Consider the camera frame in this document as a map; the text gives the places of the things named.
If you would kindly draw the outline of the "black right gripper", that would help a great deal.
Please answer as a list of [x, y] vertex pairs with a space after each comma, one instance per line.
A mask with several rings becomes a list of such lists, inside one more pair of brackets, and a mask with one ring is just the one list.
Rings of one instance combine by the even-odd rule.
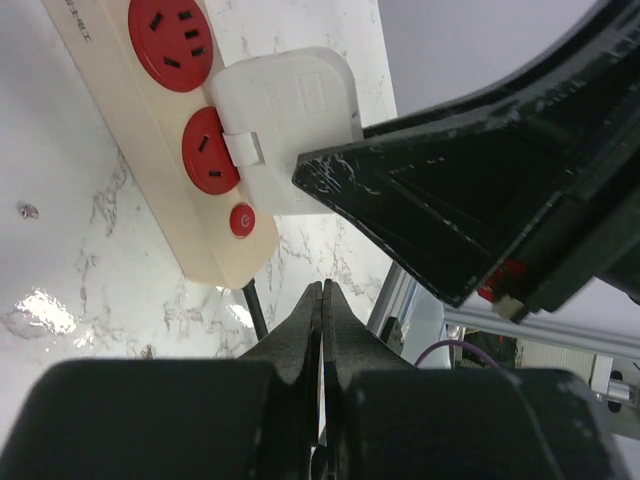
[[440, 300], [520, 322], [593, 278], [639, 295], [639, 5], [599, 1], [514, 74], [302, 155], [293, 184]]

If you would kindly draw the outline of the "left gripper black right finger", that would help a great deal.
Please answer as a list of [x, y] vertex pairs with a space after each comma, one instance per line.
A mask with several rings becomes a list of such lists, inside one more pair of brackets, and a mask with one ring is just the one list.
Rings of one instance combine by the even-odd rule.
[[554, 369], [420, 369], [322, 294], [332, 479], [616, 479], [599, 402]]

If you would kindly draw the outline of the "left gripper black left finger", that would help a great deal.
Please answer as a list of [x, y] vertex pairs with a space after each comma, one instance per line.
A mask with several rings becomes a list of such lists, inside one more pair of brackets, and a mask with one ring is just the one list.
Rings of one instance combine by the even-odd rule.
[[306, 479], [322, 286], [236, 359], [78, 359], [32, 387], [5, 479]]

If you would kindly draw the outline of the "white adapter plug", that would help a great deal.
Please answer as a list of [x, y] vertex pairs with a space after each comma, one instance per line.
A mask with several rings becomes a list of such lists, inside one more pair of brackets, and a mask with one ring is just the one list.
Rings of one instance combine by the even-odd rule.
[[224, 68], [210, 90], [254, 208], [278, 216], [328, 213], [292, 177], [300, 155], [363, 137], [347, 61], [321, 46], [269, 54]]

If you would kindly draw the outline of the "beige red power strip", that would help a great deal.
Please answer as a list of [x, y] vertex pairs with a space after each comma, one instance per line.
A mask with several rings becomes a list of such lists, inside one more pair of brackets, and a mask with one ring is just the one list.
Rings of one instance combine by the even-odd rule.
[[274, 253], [206, 88], [223, 68], [201, 1], [49, 1], [68, 48], [176, 260], [191, 280], [244, 287]]

